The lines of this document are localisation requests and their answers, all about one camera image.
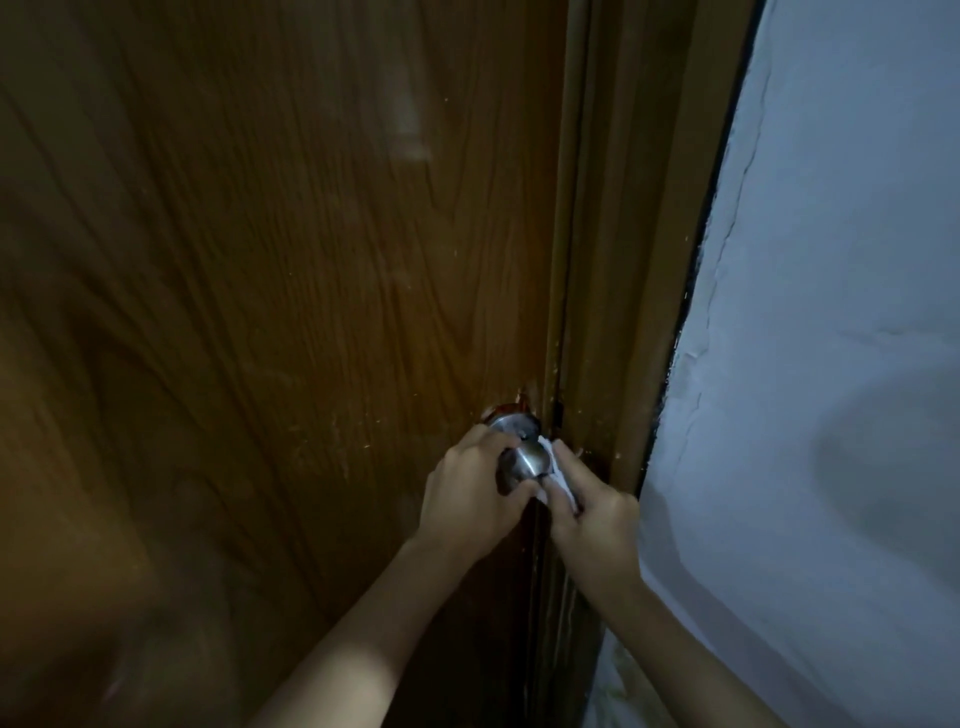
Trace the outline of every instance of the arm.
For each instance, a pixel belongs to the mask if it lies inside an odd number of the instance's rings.
[[[511,435],[478,425],[427,477],[420,528],[255,719],[255,728],[375,728],[423,630],[519,522],[537,484],[496,492]]]
[[[575,519],[566,495],[548,483],[551,537],[577,587],[634,656],[677,724],[783,728],[773,711],[643,583],[636,554],[636,498],[603,483],[563,443],[557,442],[554,450],[584,513]]]

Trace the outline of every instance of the white wall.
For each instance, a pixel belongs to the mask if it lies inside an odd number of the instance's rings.
[[[791,725],[960,725],[960,2],[768,2],[641,505]]]

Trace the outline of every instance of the left hand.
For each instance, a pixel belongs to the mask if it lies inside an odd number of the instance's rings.
[[[508,496],[496,491],[497,459],[519,444],[515,435],[475,425],[427,476],[415,538],[462,557],[466,568],[490,553],[540,487],[526,480]]]

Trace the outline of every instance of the right hand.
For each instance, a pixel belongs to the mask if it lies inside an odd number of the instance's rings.
[[[550,536],[577,588],[604,614],[621,596],[643,587],[636,551],[640,505],[591,473],[560,440],[554,442],[554,454],[584,511],[574,517],[564,491],[545,479],[553,521]]]

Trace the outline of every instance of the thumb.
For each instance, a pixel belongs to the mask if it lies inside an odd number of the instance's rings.
[[[558,536],[562,538],[564,534],[569,533],[570,530],[577,525],[576,520],[573,518],[573,508],[570,506],[570,499],[566,496],[566,493],[564,493],[564,489],[557,485],[550,477],[543,479],[543,487],[546,489],[547,503],[550,506],[550,517],[553,520],[550,533],[554,539]]]
[[[527,507],[530,498],[535,496],[539,489],[540,485],[537,484],[536,480],[524,480],[505,498],[506,502],[503,510],[506,530],[513,530],[514,526],[519,523],[520,517],[523,516],[523,509]]]

